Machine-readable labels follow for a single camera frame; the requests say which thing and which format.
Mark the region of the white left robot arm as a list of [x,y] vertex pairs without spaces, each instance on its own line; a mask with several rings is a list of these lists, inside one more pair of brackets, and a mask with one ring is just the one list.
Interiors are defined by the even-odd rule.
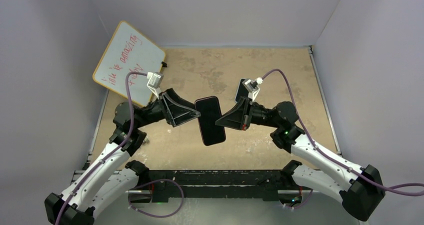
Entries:
[[139,128],[161,120],[177,127],[200,116],[195,105],[172,88],[145,107],[131,101],[119,104],[113,119],[116,128],[100,155],[68,188],[45,199],[48,221],[53,225],[92,225],[125,191],[152,184],[149,169],[139,161],[129,161],[147,136]]

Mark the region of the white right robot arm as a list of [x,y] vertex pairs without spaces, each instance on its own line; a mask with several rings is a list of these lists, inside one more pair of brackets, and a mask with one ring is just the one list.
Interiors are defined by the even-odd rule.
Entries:
[[217,126],[245,131],[250,124],[275,128],[270,134],[273,143],[286,152],[298,156],[315,167],[313,171],[299,164],[281,174],[280,181],[288,189],[296,185],[325,194],[339,203],[352,217],[366,222],[386,193],[380,171],[372,165],[362,167],[310,140],[296,125],[299,119],[290,101],[268,109],[242,97],[236,105],[217,119]]

